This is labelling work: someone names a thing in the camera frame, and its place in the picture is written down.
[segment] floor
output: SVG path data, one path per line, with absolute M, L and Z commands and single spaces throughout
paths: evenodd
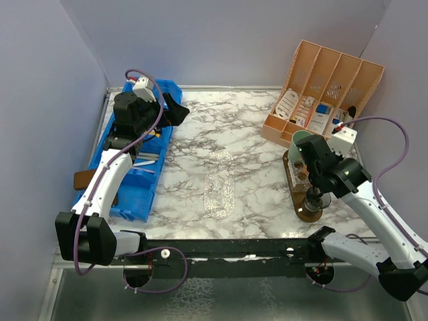
M 323 225 L 373 236 L 337 199 L 318 222 L 296 217 L 282 164 L 285 148 L 260 136 L 278 94 L 183 92 L 182 105 L 191 113 L 173 133 L 148 222 L 110 218 L 111 228 L 143 231 L 151 239 L 307 237 Z M 349 156 L 357 157 L 355 150 Z

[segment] blue bin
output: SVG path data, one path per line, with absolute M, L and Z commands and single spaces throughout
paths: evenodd
M 159 87 L 163 92 L 169 92 L 177 103 L 181 103 L 182 91 L 181 89 L 171 80 L 156 80 Z M 132 91 L 132 84 L 127 82 L 123 88 L 124 92 Z M 154 88 L 154 95 L 159 98 L 157 90 Z M 114 122 L 114 114 L 108 121 L 107 127 L 102 134 L 100 143 L 98 144 L 94 156 L 92 157 L 91 163 L 88 169 L 97 169 L 100 164 L 102 154 L 102 143 L 108 136 L 110 128 Z M 148 215 L 152 209 L 154 200 L 154 194 L 156 193 L 156 186 L 158 185 L 159 177 L 162 172 L 162 168 L 165 162 L 165 156 L 171 137 L 173 135 L 173 127 L 166 127 L 162 129 L 160 137 L 155 137 L 150 141 L 144 143 L 141 148 L 141 152 L 150 152 L 159 154 L 159 160 L 152 165 L 146 165 L 142 168 L 154 171 L 148 173 L 138 169 L 131 169 L 125 175 L 122 184 L 118 190 L 118 204 L 112 206 L 110 209 L 110 216 L 123 217 L 129 221 L 135 219 L 143 220 L 147 222 Z M 78 192 L 75 203 L 82 197 L 83 191 Z

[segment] marble table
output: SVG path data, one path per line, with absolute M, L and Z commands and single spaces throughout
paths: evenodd
M 307 237 L 327 225 L 373 236 L 337 199 L 315 223 L 297 218 L 282 164 L 286 150 L 260 136 L 278 94 L 184 91 L 191 113 L 173 133 L 148 221 L 111 217 L 112 230 L 143 231 L 150 239 L 238 239 Z

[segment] white marble surface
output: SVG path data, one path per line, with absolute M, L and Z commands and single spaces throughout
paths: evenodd
M 373 236 L 341 200 L 318 222 L 297 218 L 282 164 L 285 148 L 260 136 L 278 94 L 184 92 L 182 105 L 191 113 L 174 131 L 148 222 L 111 217 L 111 228 L 143 231 L 151 239 L 307 237 L 323 225 Z M 111 113 L 112 98 L 103 130 Z M 216 200 L 224 182 L 231 189 Z

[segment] blue container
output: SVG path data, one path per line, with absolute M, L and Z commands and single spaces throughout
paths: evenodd
M 169 92 L 177 103 L 181 103 L 182 91 L 181 89 L 171 80 L 156 80 L 159 87 L 163 92 Z M 127 82 L 123 88 L 124 92 L 132 91 L 132 84 Z M 154 88 L 154 95 L 159 98 L 157 90 Z M 94 156 L 92 157 L 91 163 L 88 169 L 97 169 L 100 164 L 102 154 L 102 143 L 108 136 L 110 128 L 114 122 L 114 114 L 110 117 L 107 127 L 102 134 L 100 143 L 98 144 Z M 143 220 L 147 222 L 148 215 L 152 209 L 154 194 L 156 193 L 156 186 L 158 185 L 159 177 L 162 172 L 163 164 L 165 162 L 165 155 L 167 153 L 168 144 L 173 135 L 173 127 L 162 128 L 162 134 L 160 137 L 155 137 L 150 141 L 144 143 L 141 148 L 141 152 L 149 152 L 153 154 L 159 154 L 159 160 L 152 165 L 146 165 L 141 168 L 154 171 L 148 173 L 138 169 L 131 169 L 125 175 L 122 184 L 118 190 L 118 204 L 112 206 L 110 209 L 110 216 L 123 217 L 129 221 L 135 219 Z M 136 163 L 144 162 L 145 160 L 137 159 Z M 82 197 L 83 191 L 78 192 L 75 199 L 75 203 Z

